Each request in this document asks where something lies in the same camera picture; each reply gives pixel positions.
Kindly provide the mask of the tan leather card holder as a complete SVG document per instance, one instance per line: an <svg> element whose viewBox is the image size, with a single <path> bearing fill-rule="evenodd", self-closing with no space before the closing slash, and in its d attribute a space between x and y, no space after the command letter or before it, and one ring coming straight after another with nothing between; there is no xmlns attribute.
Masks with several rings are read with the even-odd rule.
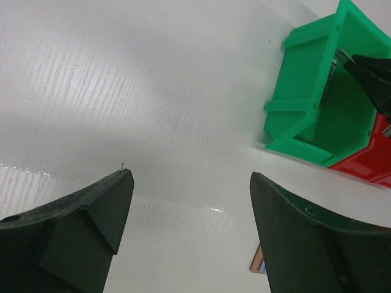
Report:
<svg viewBox="0 0 391 293"><path fill-rule="evenodd" d="M258 274L262 274L262 275L267 275L265 259L264 259L263 252L262 252L260 244L257 247L255 255L254 255L254 257L252 259L252 262L250 264L249 270L252 273L258 273Z"/></svg>

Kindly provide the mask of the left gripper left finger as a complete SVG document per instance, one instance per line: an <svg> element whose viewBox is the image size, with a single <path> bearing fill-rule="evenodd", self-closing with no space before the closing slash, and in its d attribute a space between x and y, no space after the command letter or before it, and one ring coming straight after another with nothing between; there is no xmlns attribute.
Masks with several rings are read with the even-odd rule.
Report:
<svg viewBox="0 0 391 293"><path fill-rule="evenodd" d="M116 172L1 220L2 292L103 292L134 190Z"/></svg>

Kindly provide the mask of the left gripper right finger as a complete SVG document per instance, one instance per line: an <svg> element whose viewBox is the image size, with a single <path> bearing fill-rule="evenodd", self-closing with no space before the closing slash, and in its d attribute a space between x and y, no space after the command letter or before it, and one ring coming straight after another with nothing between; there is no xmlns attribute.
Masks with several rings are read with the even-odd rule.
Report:
<svg viewBox="0 0 391 293"><path fill-rule="evenodd" d="M272 292L389 292L390 229L337 214L250 177L250 198Z"/></svg>

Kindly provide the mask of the red double plastic bin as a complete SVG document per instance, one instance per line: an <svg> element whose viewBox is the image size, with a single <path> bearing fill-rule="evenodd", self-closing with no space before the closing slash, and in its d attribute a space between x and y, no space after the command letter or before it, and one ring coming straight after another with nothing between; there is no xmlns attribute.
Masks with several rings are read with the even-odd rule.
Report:
<svg viewBox="0 0 391 293"><path fill-rule="evenodd" d="M390 138L382 133L387 126L386 117L377 114L368 146L329 169L390 188Z"/></svg>

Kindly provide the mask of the light blue VIP card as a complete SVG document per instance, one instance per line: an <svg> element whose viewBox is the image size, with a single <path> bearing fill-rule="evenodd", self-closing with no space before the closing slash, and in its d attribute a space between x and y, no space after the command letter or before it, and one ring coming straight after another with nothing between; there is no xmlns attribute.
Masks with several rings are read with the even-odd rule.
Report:
<svg viewBox="0 0 391 293"><path fill-rule="evenodd" d="M332 63L334 65L337 65L339 62L340 63L347 63L347 62L355 63L354 59L349 54L347 54L344 50L336 49Z"/></svg>

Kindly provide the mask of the green plastic bin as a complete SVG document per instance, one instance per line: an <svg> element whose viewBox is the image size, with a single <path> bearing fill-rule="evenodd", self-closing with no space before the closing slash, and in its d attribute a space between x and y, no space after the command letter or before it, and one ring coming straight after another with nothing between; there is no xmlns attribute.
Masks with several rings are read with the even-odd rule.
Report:
<svg viewBox="0 0 391 293"><path fill-rule="evenodd" d="M390 57L390 38L353 2L291 31L272 99L265 105L268 150L329 167L365 148L376 109L358 81L334 65L337 50Z"/></svg>

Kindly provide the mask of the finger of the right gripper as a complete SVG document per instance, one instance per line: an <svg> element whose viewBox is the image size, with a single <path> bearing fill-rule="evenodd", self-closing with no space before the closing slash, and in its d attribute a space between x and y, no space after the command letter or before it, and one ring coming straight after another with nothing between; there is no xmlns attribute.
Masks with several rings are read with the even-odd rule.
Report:
<svg viewBox="0 0 391 293"><path fill-rule="evenodd" d="M377 112L390 117L390 59L355 54L343 67L359 82Z"/></svg>

